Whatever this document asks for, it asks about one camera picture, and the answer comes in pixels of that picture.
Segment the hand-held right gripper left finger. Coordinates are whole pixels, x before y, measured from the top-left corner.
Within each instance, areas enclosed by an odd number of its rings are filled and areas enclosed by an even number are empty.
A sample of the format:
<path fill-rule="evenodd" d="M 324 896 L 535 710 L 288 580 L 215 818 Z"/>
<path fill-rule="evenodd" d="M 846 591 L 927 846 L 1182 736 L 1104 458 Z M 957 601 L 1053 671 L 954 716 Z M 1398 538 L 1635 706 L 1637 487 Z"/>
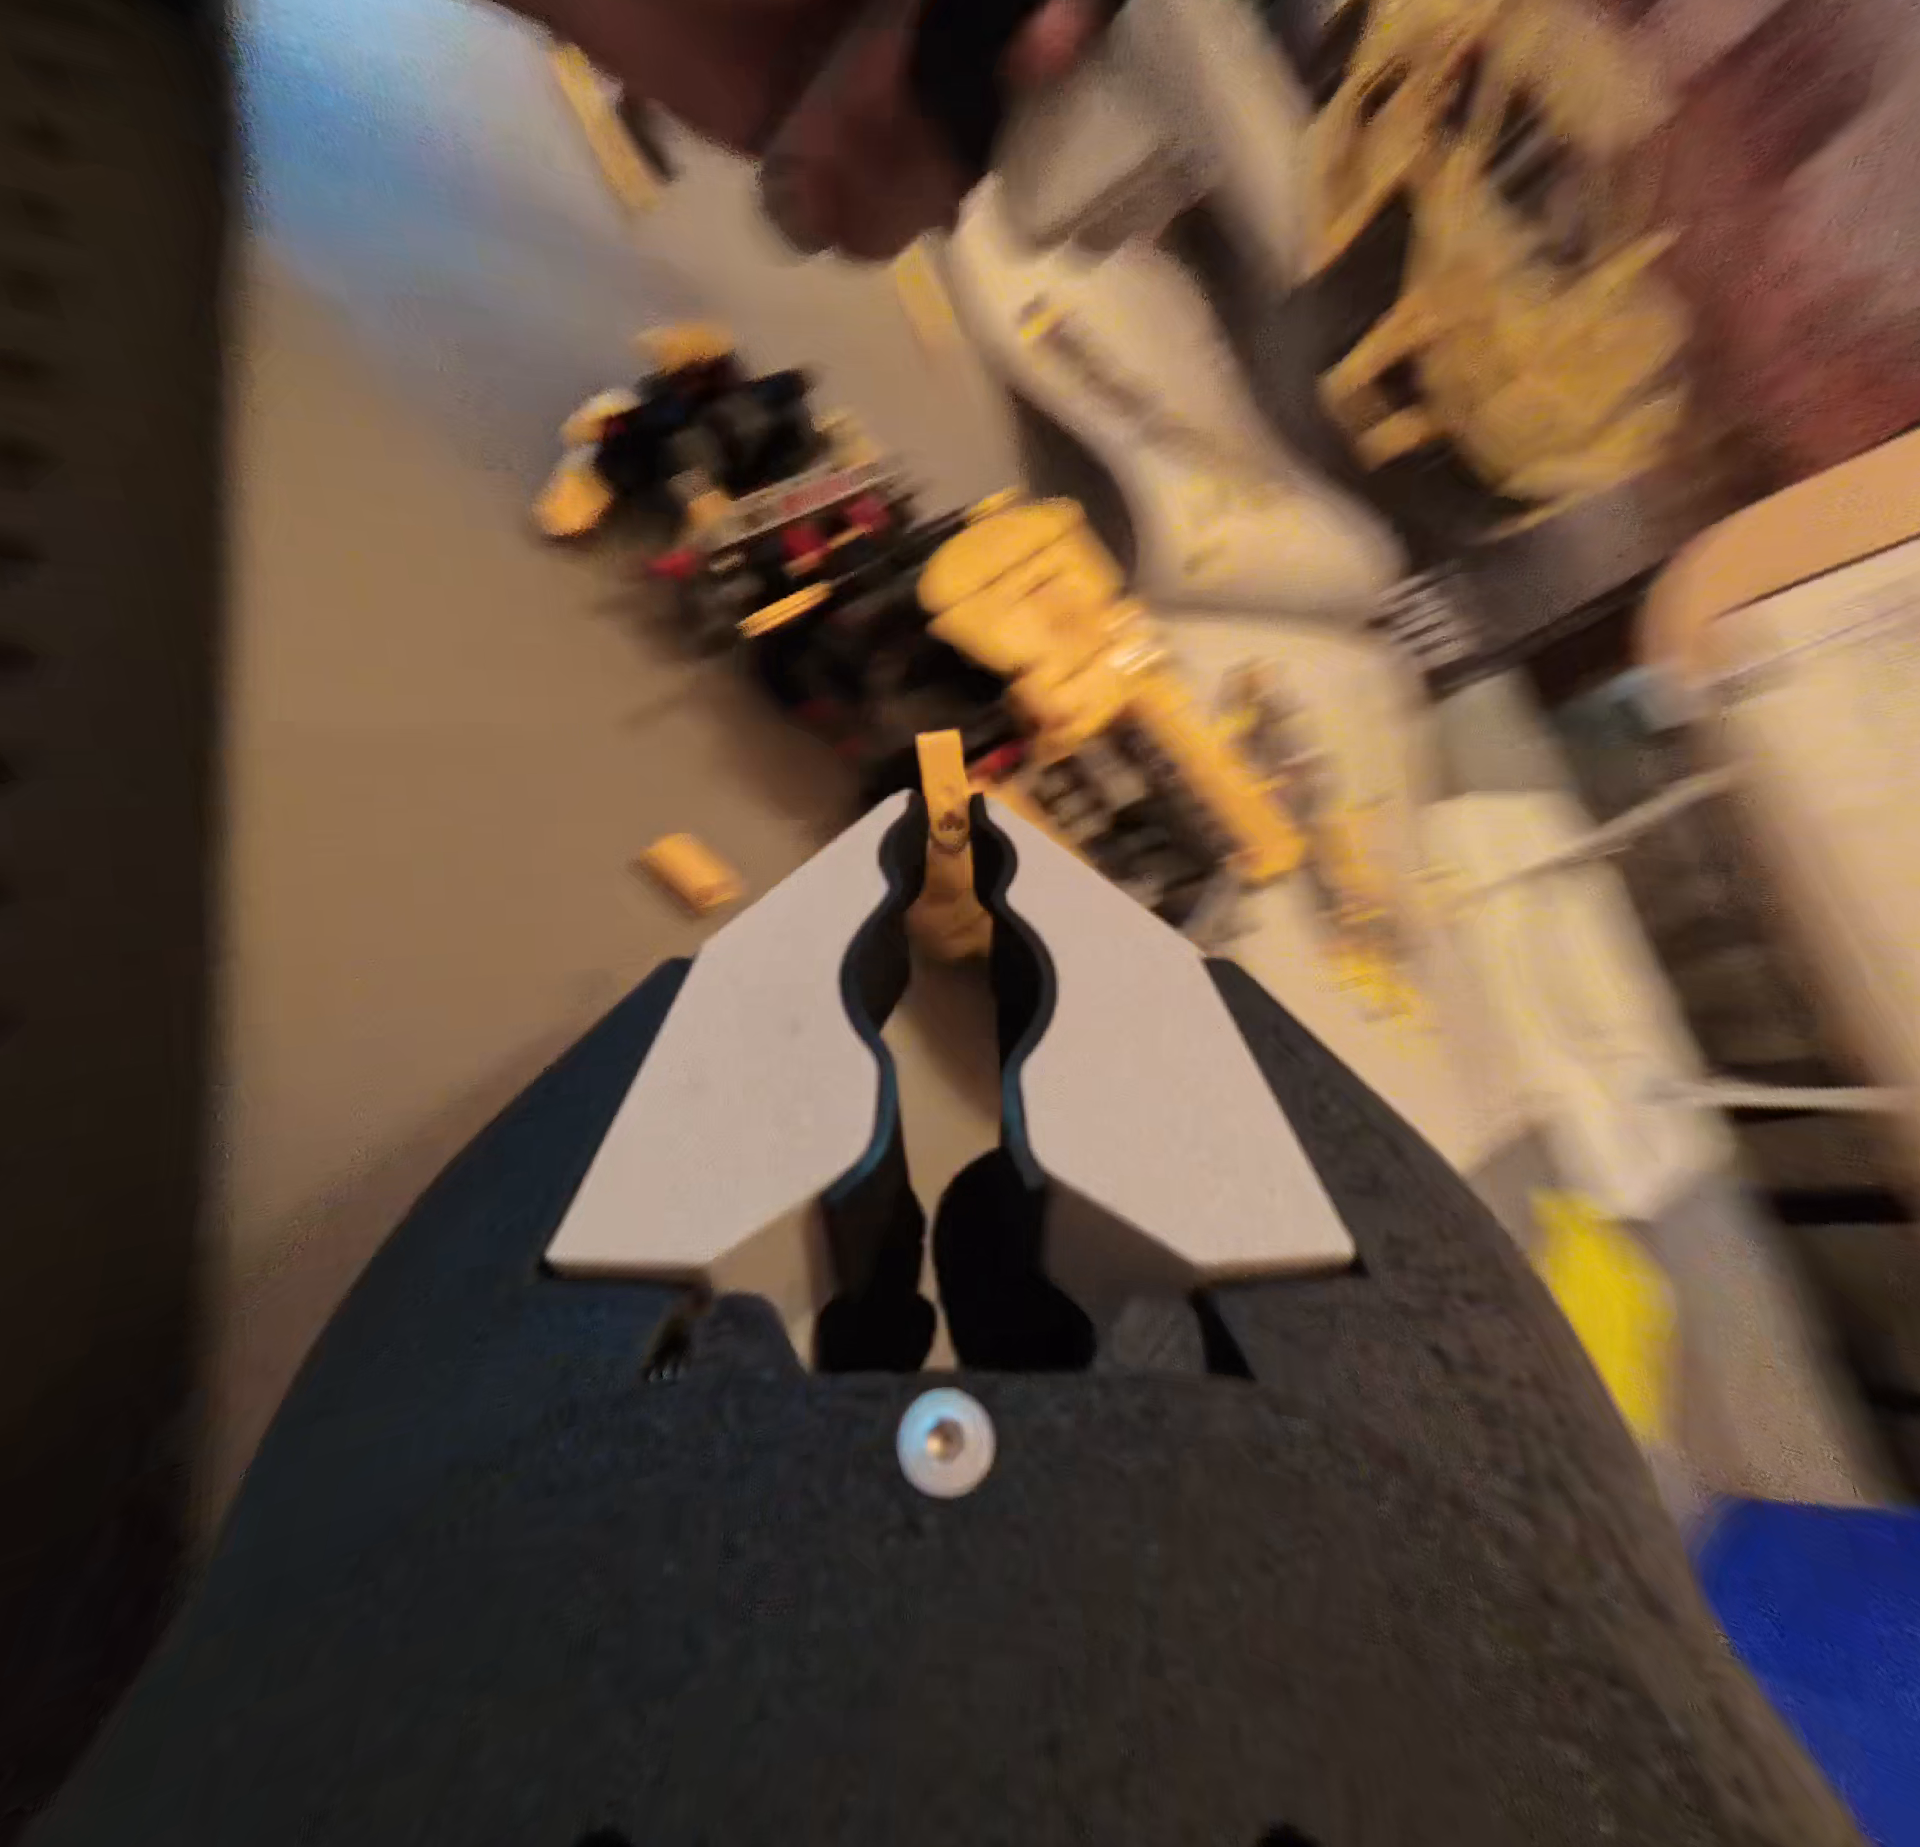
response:
<path fill-rule="evenodd" d="M 543 1263 L 757 1296 L 830 1374 L 914 1374 L 936 1311 L 882 1036 L 929 817 L 899 790 L 688 961 Z"/>

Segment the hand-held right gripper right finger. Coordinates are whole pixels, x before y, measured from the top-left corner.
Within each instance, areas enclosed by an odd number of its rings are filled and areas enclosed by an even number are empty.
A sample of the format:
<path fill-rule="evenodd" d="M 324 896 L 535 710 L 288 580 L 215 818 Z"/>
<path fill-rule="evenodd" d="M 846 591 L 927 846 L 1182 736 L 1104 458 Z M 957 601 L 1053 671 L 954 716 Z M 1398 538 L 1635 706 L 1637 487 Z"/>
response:
<path fill-rule="evenodd" d="M 1329 1279 L 1356 1240 L 1214 960 L 974 797 L 996 1147 L 946 1185 L 932 1273 L 974 1371 L 1250 1376 L 1216 1296 Z"/>

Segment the small yellow beam piece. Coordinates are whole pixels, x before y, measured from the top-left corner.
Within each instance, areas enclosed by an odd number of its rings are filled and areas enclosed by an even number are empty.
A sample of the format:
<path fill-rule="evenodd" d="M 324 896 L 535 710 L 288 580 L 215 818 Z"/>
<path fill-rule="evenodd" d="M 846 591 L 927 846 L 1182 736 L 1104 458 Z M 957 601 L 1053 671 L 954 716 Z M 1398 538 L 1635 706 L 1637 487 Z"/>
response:
<path fill-rule="evenodd" d="M 924 731 L 914 736 L 914 753 L 927 843 L 908 931 L 936 961 L 984 958 L 989 954 L 991 919 L 974 891 L 973 780 L 962 733 Z"/>
<path fill-rule="evenodd" d="M 655 887 L 693 919 L 729 910 L 748 891 L 743 877 L 721 854 L 686 832 L 652 839 L 630 866 L 636 878 Z"/>

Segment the yellow toy brick car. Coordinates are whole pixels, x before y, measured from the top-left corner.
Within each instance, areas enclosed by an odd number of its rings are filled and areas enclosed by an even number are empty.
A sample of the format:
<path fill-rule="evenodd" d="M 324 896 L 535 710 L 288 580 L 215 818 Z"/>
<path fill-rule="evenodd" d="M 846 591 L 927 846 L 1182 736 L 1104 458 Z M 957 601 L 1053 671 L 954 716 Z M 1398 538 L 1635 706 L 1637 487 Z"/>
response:
<path fill-rule="evenodd" d="M 712 323 L 638 350 L 636 381 L 564 420 L 535 530 L 647 541 L 688 645 L 837 750 L 866 799 L 954 731 L 965 780 L 1190 936 L 1304 864 L 1298 812 L 1196 704 L 1077 503 L 924 512 L 808 370 L 757 369 Z"/>

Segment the grey desk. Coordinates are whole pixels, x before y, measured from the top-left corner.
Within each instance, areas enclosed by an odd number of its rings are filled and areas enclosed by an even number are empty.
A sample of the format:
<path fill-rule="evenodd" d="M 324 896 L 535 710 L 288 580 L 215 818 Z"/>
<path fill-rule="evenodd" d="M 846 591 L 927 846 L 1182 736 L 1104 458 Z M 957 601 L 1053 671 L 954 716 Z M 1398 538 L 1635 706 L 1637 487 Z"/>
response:
<path fill-rule="evenodd" d="M 219 1519 L 400 1212 L 712 923 L 636 871 L 688 832 L 774 887 L 854 808 L 830 750 L 690 659 L 621 554 L 524 518 L 630 333 L 714 309 L 936 505 L 1079 491 L 1068 444 L 879 270 L 796 266 L 693 155 L 615 211 L 537 35 L 468 0 L 232 0 L 246 175 L 209 1391 Z"/>

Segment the person's left hand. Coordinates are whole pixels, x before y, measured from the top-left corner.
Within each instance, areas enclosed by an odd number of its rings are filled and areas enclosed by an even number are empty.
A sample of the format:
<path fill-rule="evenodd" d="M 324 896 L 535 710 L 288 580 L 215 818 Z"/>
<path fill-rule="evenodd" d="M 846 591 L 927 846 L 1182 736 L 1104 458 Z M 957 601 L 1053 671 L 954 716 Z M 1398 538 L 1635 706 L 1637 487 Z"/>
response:
<path fill-rule="evenodd" d="M 640 103 L 746 158 L 801 254 L 887 261 L 946 227 L 968 182 L 907 82 L 920 0 L 542 0 Z"/>

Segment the open instruction booklet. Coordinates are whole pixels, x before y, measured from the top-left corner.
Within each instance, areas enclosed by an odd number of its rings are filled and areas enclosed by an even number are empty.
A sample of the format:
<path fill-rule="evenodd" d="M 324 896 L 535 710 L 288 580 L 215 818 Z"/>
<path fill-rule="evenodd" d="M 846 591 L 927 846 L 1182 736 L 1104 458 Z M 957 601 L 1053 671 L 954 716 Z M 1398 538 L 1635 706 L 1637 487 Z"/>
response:
<path fill-rule="evenodd" d="M 1250 969 L 1316 943 L 1365 1012 L 1410 1016 L 1427 699 L 1376 626 L 1405 556 L 1288 449 L 1170 245 L 1199 223 L 1229 270 L 1250 250 L 1288 294 L 1298 99 L 1244 0 L 1127 0 L 1063 82 L 1012 89 L 950 234 L 946 285 L 1019 406 L 1111 482 L 1127 593 L 1304 828 L 1293 874 L 1190 938 Z"/>

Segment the yellow paper note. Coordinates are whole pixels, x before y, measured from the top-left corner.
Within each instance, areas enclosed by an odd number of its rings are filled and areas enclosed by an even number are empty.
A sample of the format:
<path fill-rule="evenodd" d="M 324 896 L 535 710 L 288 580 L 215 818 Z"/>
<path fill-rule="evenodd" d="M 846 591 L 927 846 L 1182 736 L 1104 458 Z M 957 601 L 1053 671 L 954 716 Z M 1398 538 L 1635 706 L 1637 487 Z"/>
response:
<path fill-rule="evenodd" d="M 1537 1187 L 1531 1263 L 1641 1448 L 1670 1442 L 1676 1305 L 1644 1242 L 1576 1188 Z"/>

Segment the black perforated mat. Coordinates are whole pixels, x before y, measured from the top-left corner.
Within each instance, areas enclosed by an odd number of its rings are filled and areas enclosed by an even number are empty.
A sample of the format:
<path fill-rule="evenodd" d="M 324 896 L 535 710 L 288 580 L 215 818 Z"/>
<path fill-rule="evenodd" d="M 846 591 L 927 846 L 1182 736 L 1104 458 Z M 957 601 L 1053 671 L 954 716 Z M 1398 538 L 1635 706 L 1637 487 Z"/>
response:
<path fill-rule="evenodd" d="M 224 0 L 2 0 L 2 1795 L 187 1539 L 224 596 Z"/>

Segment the toy car set box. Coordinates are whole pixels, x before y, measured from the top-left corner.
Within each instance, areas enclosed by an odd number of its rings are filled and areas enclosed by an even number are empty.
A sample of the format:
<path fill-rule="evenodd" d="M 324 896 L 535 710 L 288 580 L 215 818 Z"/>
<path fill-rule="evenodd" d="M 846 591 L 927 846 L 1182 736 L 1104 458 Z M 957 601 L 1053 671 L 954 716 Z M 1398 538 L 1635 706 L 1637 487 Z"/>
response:
<path fill-rule="evenodd" d="M 1282 0 L 1318 405 L 1436 684 L 1916 429 L 1916 0 Z"/>

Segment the blue storage bin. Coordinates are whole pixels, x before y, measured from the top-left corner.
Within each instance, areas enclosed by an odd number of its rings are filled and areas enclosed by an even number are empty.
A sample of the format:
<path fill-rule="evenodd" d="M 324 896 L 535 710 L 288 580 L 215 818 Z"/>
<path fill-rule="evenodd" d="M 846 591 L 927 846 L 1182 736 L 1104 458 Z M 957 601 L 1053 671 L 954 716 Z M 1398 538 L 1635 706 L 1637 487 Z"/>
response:
<path fill-rule="evenodd" d="M 1695 1544 L 1739 1662 L 1878 1844 L 1917 1840 L 1917 1511 L 1720 1501 Z"/>

